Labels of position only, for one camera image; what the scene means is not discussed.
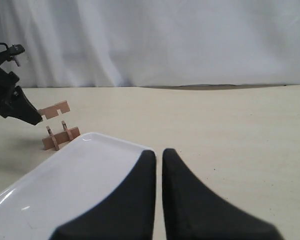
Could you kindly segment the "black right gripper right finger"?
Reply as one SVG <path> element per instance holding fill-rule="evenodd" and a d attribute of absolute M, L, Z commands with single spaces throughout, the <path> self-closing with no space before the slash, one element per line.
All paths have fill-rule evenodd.
<path fill-rule="evenodd" d="M 209 189 L 173 148 L 162 154 L 162 206 L 168 240 L 283 239 L 273 224 Z"/>

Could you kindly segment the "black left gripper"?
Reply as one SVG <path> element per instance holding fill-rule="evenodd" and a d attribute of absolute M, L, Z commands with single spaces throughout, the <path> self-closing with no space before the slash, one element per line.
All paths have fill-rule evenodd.
<path fill-rule="evenodd" d="M 15 61 L 16 56 L 16 53 L 0 53 L 0 116 L 37 125 L 43 118 L 28 100 L 23 89 L 16 86 L 20 78 L 13 71 L 6 72 L 1 68 L 4 62 Z"/>

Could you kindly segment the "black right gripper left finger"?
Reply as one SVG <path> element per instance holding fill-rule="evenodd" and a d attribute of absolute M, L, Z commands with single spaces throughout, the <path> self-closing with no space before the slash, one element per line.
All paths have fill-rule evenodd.
<path fill-rule="evenodd" d="M 156 155 L 144 150 L 104 200 L 58 226 L 52 240 L 151 240 L 156 207 Z"/>

